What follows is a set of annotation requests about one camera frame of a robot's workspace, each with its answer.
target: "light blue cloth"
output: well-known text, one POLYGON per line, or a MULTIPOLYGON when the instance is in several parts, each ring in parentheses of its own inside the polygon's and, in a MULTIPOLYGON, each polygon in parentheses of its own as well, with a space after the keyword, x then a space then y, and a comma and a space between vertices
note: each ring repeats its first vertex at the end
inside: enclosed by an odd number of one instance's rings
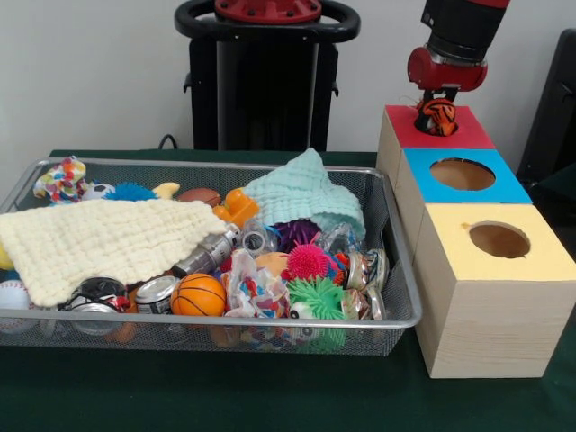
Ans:
POLYGON ((328 171, 313 148, 252 181, 244 193, 260 206, 256 218, 265 225, 310 219, 322 231, 330 231, 339 223, 348 222, 359 239, 366 235, 360 202, 344 186, 330 182, 328 171))

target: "shape sorter box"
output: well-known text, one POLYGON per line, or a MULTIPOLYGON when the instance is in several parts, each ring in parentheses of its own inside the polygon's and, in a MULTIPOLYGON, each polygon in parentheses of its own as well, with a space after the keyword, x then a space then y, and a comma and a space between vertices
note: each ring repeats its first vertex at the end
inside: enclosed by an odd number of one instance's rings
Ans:
POLYGON ((425 203, 531 203, 497 150, 405 148, 396 201, 414 257, 425 203))
POLYGON ((456 107, 458 131, 450 137, 433 137, 416 129, 416 108, 386 105, 376 166, 396 185, 403 149, 494 149, 490 137, 467 106, 456 107))
POLYGON ((544 374, 576 302, 576 265, 536 207, 427 204, 415 262, 432 378, 544 374))

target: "brown football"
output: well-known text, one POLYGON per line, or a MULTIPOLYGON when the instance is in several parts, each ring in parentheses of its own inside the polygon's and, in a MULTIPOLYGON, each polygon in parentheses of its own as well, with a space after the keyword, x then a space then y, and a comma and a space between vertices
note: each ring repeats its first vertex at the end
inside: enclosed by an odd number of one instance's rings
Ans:
POLYGON ((206 187, 200 187, 198 189, 190 189, 182 193, 181 195, 176 198, 178 201, 182 201, 184 203, 189 203, 192 201, 202 201, 204 203, 209 204, 211 207, 216 207, 220 205, 222 199, 220 198, 220 194, 212 189, 208 189, 206 187))

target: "cream washcloth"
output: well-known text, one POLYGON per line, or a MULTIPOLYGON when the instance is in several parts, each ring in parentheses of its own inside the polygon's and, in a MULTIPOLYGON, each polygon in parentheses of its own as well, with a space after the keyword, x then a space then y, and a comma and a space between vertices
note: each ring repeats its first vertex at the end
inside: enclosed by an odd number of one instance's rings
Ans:
POLYGON ((0 245, 31 300, 66 302, 88 277, 135 284, 186 258, 225 222, 203 202, 94 200, 0 216, 0 245))
POLYGON ((256 200, 265 225, 310 219, 322 231, 348 222, 359 239, 366 234, 362 207, 344 186, 333 184, 314 148, 250 182, 244 193, 256 200))

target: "wire mesh basket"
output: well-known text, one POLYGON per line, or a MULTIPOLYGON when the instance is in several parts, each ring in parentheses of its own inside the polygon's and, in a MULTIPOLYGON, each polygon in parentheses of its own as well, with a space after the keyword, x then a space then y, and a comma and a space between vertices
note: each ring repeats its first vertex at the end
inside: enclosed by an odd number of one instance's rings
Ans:
MULTIPOLYGON (((33 196, 32 187, 58 162, 49 158, 30 166, 0 206, 0 213, 48 205, 33 196)), ((152 189, 176 182, 184 191, 208 187, 222 196, 275 168, 111 159, 83 162, 88 178, 110 185, 136 182, 152 189)), ((328 172, 334 184, 345 186, 360 201, 366 247, 385 248, 390 259, 390 276, 382 288, 383 319, 239 319, 0 309, 0 329, 4 329, 0 345, 387 356, 422 313, 392 188, 388 178, 374 169, 328 167, 328 172), (6 333, 11 328, 28 329, 6 333)))

